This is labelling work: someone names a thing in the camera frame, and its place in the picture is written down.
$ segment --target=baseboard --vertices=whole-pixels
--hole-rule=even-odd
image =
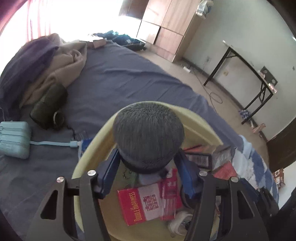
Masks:
[[[196,66],[194,63],[192,63],[191,61],[189,61],[188,59],[184,58],[182,59],[185,63],[187,63],[189,65],[189,67],[194,67],[199,73],[201,73],[203,76],[205,77],[209,77],[210,75],[203,71],[200,67]],[[211,80],[211,82],[213,82],[220,90],[222,90],[241,110],[244,109],[244,107],[241,105],[241,103],[233,97],[232,94],[230,94],[228,92],[228,90],[226,90],[221,84],[219,84],[214,78]],[[253,124],[254,124],[254,127],[257,127],[258,124],[256,123],[256,121],[254,121],[253,118],[251,118]],[[263,140],[265,140],[266,142],[268,142],[266,136],[264,135],[264,133],[262,131],[259,132],[260,135],[262,136]]]

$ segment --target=round metal bolt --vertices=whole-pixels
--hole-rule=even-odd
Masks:
[[[205,177],[207,175],[206,171],[200,171],[200,176]]]
[[[237,177],[232,177],[231,181],[233,181],[234,183],[237,183],[239,181],[239,179]]]
[[[65,180],[64,177],[58,177],[57,178],[57,183],[62,183]]]
[[[96,174],[96,171],[95,171],[95,170],[89,170],[89,171],[87,172],[87,174],[88,174],[89,176],[94,176],[94,175]]]

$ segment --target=gray brush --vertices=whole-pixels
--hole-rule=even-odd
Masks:
[[[118,113],[113,135],[126,167],[149,174],[164,168],[178,152],[184,128],[170,108],[141,102]]]

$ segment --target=blue and white towel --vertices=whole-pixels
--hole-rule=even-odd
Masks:
[[[279,190],[271,171],[252,144],[244,136],[240,137],[244,142],[243,152],[236,149],[232,160],[232,165],[239,178],[245,178],[255,189],[266,188],[278,203]]]

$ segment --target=wrinkled bed sheet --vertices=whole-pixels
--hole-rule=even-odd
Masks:
[[[224,144],[242,151],[240,136],[207,100],[137,53],[118,46],[88,50],[81,75],[68,87],[63,108],[69,126],[92,138],[119,109],[139,101],[162,101],[188,108],[203,117]],[[30,118],[32,107],[22,111],[22,121],[32,127],[33,141],[68,142],[72,132],[42,130]],[[0,158],[0,209],[21,238],[49,187],[58,176],[71,178],[78,162],[77,148],[31,146],[28,160]]]

